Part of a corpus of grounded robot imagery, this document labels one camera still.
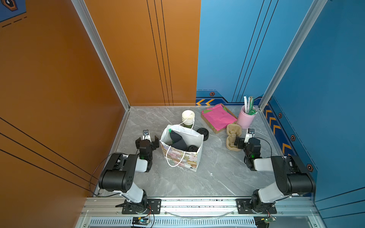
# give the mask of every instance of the bundle of straws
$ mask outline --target bundle of straws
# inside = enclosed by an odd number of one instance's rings
[[[245,98],[245,113],[248,115],[256,114],[256,110],[253,108],[253,96],[250,96],[248,99],[246,96]]]

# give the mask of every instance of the gift bag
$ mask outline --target gift bag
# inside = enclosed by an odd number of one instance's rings
[[[183,150],[178,150],[169,145],[172,144],[172,140],[169,134],[169,129],[181,135],[185,143],[190,145],[195,145],[198,147],[197,152],[187,152]],[[162,133],[160,139],[160,145],[162,152],[171,167],[182,166],[196,172],[198,168],[199,161],[201,158],[201,150],[203,149],[203,139],[204,136],[194,131],[191,128],[186,128],[181,125],[167,125],[164,132]]]

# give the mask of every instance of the orange wall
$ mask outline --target orange wall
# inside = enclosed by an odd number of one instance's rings
[[[0,117],[85,171],[0,119],[0,219],[2,227],[74,227],[91,195],[88,173],[110,151],[124,109],[71,1],[26,7],[21,21],[0,24]]]
[[[85,1],[131,105],[195,104],[200,1]]]

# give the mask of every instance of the black bracket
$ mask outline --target black bracket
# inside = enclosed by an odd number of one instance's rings
[[[161,210],[161,199],[147,199],[147,208],[149,208],[150,206],[151,206],[152,212],[155,215],[160,214],[160,210]],[[142,214],[148,214],[148,213],[149,213],[149,209],[147,209]],[[122,214],[123,215],[141,215],[141,213],[137,213],[136,212],[136,210],[131,206],[131,204],[125,204],[123,206]]]
[[[246,199],[236,199],[236,206],[237,206],[237,210],[239,214],[256,214],[255,212],[252,211],[252,207],[250,208],[250,201],[251,199],[246,198]],[[276,214],[276,208],[275,208],[275,204],[272,204],[273,206],[269,207],[269,213],[270,214]],[[267,214],[267,211],[263,211],[260,214]]]

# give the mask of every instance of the black mounting plate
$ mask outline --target black mounting plate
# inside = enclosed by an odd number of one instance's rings
[[[256,214],[255,212],[252,211],[252,209],[249,208],[250,201],[251,201],[251,199],[249,199],[249,198],[247,198],[247,199],[236,199],[236,206],[237,206],[237,210],[238,210],[239,214]],[[274,207],[269,208],[269,212],[270,212],[270,214],[276,214],[277,213],[275,205],[274,205]]]
[[[149,206],[151,206],[151,210],[155,215],[160,214],[161,199],[147,199],[147,207],[149,207]],[[126,206],[123,206],[123,210],[122,210],[123,215],[144,215],[144,214],[148,214],[148,213],[149,213],[149,210],[146,210],[144,213],[139,214],[133,209],[127,209]]]

